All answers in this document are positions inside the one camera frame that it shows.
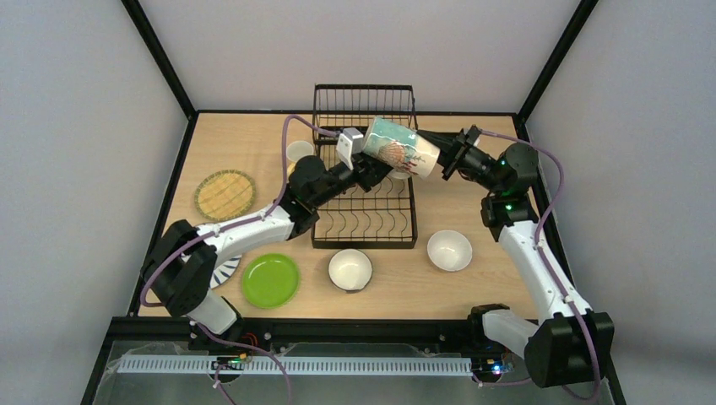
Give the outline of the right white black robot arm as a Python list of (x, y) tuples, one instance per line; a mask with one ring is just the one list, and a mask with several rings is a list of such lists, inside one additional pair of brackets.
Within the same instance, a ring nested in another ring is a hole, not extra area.
[(599, 393), (610, 357), (614, 323), (596, 312), (565, 274), (543, 228), (553, 207), (537, 214), (528, 196), (539, 179), (539, 157), (553, 155), (528, 141), (513, 138), (498, 158), (478, 147), (490, 131), (476, 126), (450, 136), (420, 130), (440, 150), (437, 163), (448, 180), (458, 173), (487, 189), (481, 201), (483, 225), (513, 261), (538, 311), (533, 323), (502, 304), (482, 305), (473, 312), (477, 329), (523, 359), (529, 379), (538, 387), (590, 382), (591, 399)]

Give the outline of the black wire dish rack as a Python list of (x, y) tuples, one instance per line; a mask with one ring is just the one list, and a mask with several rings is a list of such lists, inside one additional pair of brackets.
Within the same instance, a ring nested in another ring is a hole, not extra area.
[[(418, 127), (413, 87), (407, 84), (317, 84), (312, 122), (365, 131), (374, 116)], [(319, 209), (311, 231), (317, 249), (412, 249), (417, 241), (413, 181), (385, 177), (368, 192), (359, 186)]]

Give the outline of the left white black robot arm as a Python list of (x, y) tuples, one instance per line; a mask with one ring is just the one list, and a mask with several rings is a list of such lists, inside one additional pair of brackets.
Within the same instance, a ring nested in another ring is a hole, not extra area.
[(392, 167), (358, 153), (349, 165), (327, 168), (315, 155), (298, 160), (285, 176), (282, 193), (256, 213), (217, 224), (173, 223), (142, 267), (142, 305), (149, 292), (171, 316), (185, 316), (221, 335), (240, 319), (239, 312), (209, 287), (213, 271), (231, 258), (262, 246), (295, 239), (318, 221), (318, 209), (358, 186), (370, 191)]

